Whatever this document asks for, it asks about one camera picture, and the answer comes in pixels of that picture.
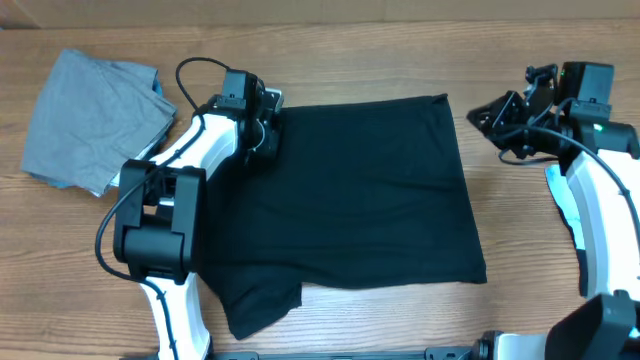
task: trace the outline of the black cloth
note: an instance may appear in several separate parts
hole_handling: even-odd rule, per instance
[[[210,183],[198,273],[243,339],[301,305],[301,283],[485,283],[446,95],[285,108],[276,165]]]

